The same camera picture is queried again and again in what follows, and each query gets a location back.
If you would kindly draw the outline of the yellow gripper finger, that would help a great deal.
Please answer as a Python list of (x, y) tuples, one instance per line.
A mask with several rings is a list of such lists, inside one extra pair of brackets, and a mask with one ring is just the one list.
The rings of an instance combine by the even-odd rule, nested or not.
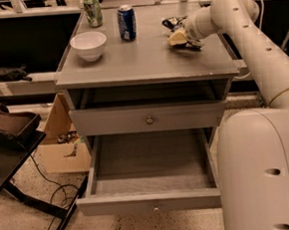
[(167, 42), (170, 46), (180, 46), (186, 44), (187, 40), (188, 40), (187, 32), (184, 31), (182, 28), (179, 28), (178, 30), (174, 31), (167, 38)]

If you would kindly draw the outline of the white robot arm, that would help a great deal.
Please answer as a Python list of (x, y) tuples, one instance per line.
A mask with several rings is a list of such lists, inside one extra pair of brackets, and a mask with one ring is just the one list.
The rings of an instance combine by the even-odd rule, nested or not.
[(212, 0), (182, 24), (193, 40), (230, 37), (267, 104), (231, 116), (219, 133), (224, 230), (289, 230), (289, 57), (257, 17), (252, 0)]

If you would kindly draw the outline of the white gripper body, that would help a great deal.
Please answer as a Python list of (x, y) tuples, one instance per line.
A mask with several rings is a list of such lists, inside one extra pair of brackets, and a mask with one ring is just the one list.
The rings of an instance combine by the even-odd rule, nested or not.
[(205, 37), (217, 32), (217, 27), (210, 16), (209, 7), (193, 11), (183, 21), (183, 28), (188, 37), (193, 40), (205, 39)]

